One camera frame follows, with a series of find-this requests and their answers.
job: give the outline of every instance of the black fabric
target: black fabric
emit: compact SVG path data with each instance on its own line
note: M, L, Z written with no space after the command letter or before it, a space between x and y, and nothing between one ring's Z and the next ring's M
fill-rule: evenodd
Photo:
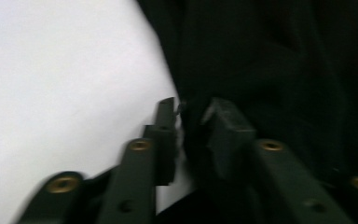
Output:
M248 215L208 166L200 119L214 96L287 144L358 222L358 0L138 2L186 104L186 155L228 223Z

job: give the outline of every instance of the white surface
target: white surface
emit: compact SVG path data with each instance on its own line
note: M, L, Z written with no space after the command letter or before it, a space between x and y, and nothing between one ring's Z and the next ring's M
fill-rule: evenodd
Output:
M15 221L45 178L116 164L156 102L175 95L134 0L1 0L0 223ZM158 208L190 189L180 170Z

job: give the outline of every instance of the dark cloth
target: dark cloth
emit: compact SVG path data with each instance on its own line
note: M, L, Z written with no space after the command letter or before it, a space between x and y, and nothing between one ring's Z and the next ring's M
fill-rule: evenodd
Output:
M138 2L185 107L186 155L226 222L248 215L208 168L200 120L212 97L287 144L358 223L358 0Z

